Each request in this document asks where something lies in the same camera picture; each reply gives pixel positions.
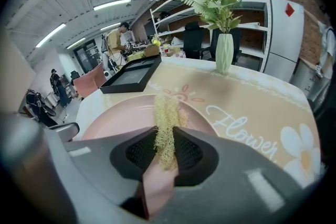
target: white refrigerator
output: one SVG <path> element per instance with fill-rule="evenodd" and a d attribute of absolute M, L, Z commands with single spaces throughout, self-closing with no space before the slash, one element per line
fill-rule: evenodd
<path fill-rule="evenodd" d="M 288 0 L 272 2 L 272 38 L 265 74 L 289 82 L 299 58 L 302 38 L 303 6 Z M 286 14 L 287 4 L 295 10 L 291 16 Z"/>

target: ceiling light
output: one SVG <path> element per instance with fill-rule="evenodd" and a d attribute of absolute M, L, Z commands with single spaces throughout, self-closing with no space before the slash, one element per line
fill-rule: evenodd
<path fill-rule="evenodd" d="M 52 31 L 48 36 L 46 36 L 44 39 L 42 39 L 39 44 L 36 45 L 36 48 L 41 47 L 49 38 L 51 38 L 54 34 L 56 34 L 58 31 L 60 31 L 63 27 L 65 27 L 65 24 L 61 24 L 59 27 L 57 27 L 54 31 Z"/>
<path fill-rule="evenodd" d="M 99 10 L 102 8 L 106 8 L 106 7 L 110 7 L 110 6 L 114 6 L 114 5 L 119 5 L 119 4 L 123 4 L 123 3 L 128 3 L 131 2 L 132 0 L 117 0 L 117 1 L 112 1 L 110 3 L 106 3 L 106 4 L 102 4 L 96 7 L 93 7 L 94 10 Z"/>
<path fill-rule="evenodd" d="M 83 37 L 83 38 L 80 39 L 79 41 L 75 42 L 74 44 L 70 45 L 67 49 L 70 49 L 70 48 L 72 48 L 73 46 L 75 46 L 75 45 L 81 43 L 83 40 L 85 40 L 85 37 Z"/>
<path fill-rule="evenodd" d="M 109 29 L 109 28 L 111 28 L 111 27 L 113 27 L 113 26 L 117 26 L 117 25 L 120 25 L 120 23 L 116 23 L 116 24 L 113 24 L 113 25 L 109 25 L 109 26 L 107 26 L 107 27 L 103 27 L 103 28 L 100 29 L 100 31 L 104 31 L 104 30 L 106 30 L 106 29 Z"/>

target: table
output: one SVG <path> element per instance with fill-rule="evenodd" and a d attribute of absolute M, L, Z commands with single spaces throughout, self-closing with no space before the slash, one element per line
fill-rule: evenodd
<path fill-rule="evenodd" d="M 231 66 L 228 75 L 215 62 L 163 57 L 143 92 L 102 94 L 80 104 L 76 122 L 81 139 L 105 110 L 142 94 L 174 95 L 206 117 L 219 136 L 245 143 L 287 171 L 302 187 L 319 177 L 317 127 L 305 95 L 266 74 Z"/>

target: person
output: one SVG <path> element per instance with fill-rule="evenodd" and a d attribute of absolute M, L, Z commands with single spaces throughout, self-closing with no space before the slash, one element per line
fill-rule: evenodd
<path fill-rule="evenodd" d="M 51 71 L 50 84 L 52 88 L 54 87 L 57 88 L 58 93 L 59 93 L 58 94 L 59 101 L 61 103 L 61 106 L 65 108 L 71 102 L 71 99 L 68 98 L 67 92 L 61 83 L 61 78 L 59 77 L 59 75 L 56 74 L 55 69 L 52 69 Z"/>
<path fill-rule="evenodd" d="M 44 123 L 47 127 L 57 125 L 57 122 L 48 116 L 43 109 L 43 102 L 40 99 L 41 94 L 28 89 L 26 93 L 26 103 L 32 109 L 33 113 L 37 116 L 38 120 Z"/>
<path fill-rule="evenodd" d="M 109 32 L 107 36 L 109 57 L 117 64 L 120 61 L 120 65 L 125 64 L 125 62 L 123 61 L 123 57 L 120 54 L 120 51 L 127 50 L 126 46 L 121 45 L 120 35 L 121 33 L 125 34 L 128 31 L 129 27 L 130 26 L 128 23 L 121 23 L 117 29 Z"/>
<path fill-rule="evenodd" d="M 317 18 L 309 11 L 306 9 L 304 10 L 305 14 L 307 14 L 308 17 L 319 26 L 320 33 L 322 34 L 322 49 L 320 62 L 317 65 L 317 72 L 315 76 L 316 80 L 307 96 L 308 99 L 314 102 L 315 110 L 323 102 L 330 85 L 330 80 L 332 77 L 332 66 L 335 60 L 336 43 L 334 29 L 330 24 L 330 17 L 325 8 L 320 8 L 324 13 L 324 18 L 327 23 L 326 25 L 317 20 Z"/>

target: black tray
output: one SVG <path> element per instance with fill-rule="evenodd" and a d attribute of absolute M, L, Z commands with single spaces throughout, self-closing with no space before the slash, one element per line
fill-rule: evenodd
<path fill-rule="evenodd" d="M 130 61 L 105 82 L 100 90 L 102 93 L 142 92 L 160 62 L 160 55 Z"/>

